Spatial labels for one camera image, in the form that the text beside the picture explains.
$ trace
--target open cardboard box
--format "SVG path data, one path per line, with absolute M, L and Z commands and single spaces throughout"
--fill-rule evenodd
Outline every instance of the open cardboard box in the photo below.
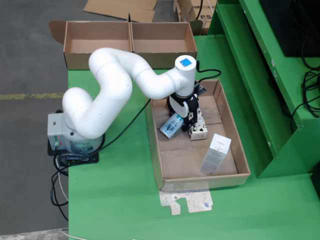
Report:
M 173 68 L 178 56 L 197 55 L 188 22 L 51 21 L 49 27 L 52 37 L 64 44 L 69 70 L 89 69 L 89 57 L 99 48 L 135 52 L 153 69 Z
M 197 56 L 197 46 L 188 22 L 131 22 L 134 53 L 154 69 L 174 68 L 181 55 Z
M 132 52 L 130 23 L 125 21 L 51 21 L 51 35 L 64 44 L 69 70 L 89 69 L 89 57 L 99 48 Z
M 146 110 L 152 164 L 157 187 L 162 191 L 202 190 L 244 184 L 251 172 L 229 104 L 219 80 L 201 82 L 206 92 L 199 106 L 207 125 L 207 138 L 191 141 L 179 130 L 171 139 L 159 128 L 168 120 L 166 99 L 152 100 Z M 208 176 L 199 171 L 200 164 L 214 134 L 231 139 L 228 154 L 218 171 Z

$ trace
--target small box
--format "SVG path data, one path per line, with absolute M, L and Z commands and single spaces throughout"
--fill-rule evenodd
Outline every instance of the small box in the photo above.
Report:
M 189 136 L 190 140 L 201 140 L 207 138 L 207 125 L 204 119 L 204 116 L 202 115 L 200 107 L 196 110 L 197 111 L 197 121 L 195 125 L 192 125 L 189 127 Z M 193 113 L 189 113 L 189 120 L 193 118 Z
M 199 171 L 206 175 L 213 175 L 225 159 L 229 151 L 230 144 L 230 138 L 215 133 L 210 147 L 201 163 Z

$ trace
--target cardboard flap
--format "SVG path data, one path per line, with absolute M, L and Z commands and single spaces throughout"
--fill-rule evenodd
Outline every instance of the cardboard flap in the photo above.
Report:
M 120 19 L 127 19 L 128 14 L 130 14 L 131 21 L 145 23 L 151 23 L 155 16 L 155 11 L 153 10 L 144 10 L 132 7 L 129 4 L 106 0 L 88 0 L 83 11 Z
M 190 27 L 193 35 L 199 35 L 201 33 L 203 22 L 201 20 L 190 21 Z
M 51 36 L 61 44 L 65 42 L 67 21 L 53 20 L 49 22 Z

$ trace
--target green table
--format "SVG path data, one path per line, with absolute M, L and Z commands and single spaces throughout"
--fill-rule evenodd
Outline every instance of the green table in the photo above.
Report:
M 226 37 L 197 36 L 195 41 L 201 68 L 222 70 L 220 79 L 252 175 L 244 185 L 212 189 L 212 211 L 188 213 L 185 199 L 180 199 L 181 215 L 172 216 L 170 208 L 160 204 L 143 112 L 99 154 L 99 163 L 70 168 L 70 234 L 101 240 L 315 239 L 320 202 L 310 176 L 257 179 L 271 152 Z M 90 71 L 70 70 L 68 81 L 69 87 L 84 88 L 93 97 L 99 92 Z M 106 143 L 144 103 L 145 97 L 134 84 L 131 99 L 106 133 Z

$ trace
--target white robotic arm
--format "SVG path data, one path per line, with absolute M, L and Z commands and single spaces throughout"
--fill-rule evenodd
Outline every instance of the white robotic arm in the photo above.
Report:
M 137 54 L 113 48 L 97 49 L 89 58 L 89 68 L 100 84 L 100 92 L 93 100 L 82 88 L 67 90 L 62 99 L 66 123 L 85 139 L 99 138 L 129 100 L 131 79 L 150 99 L 163 99 L 173 93 L 189 97 L 194 92 L 196 65 L 193 57 L 179 56 L 174 68 L 157 75 Z

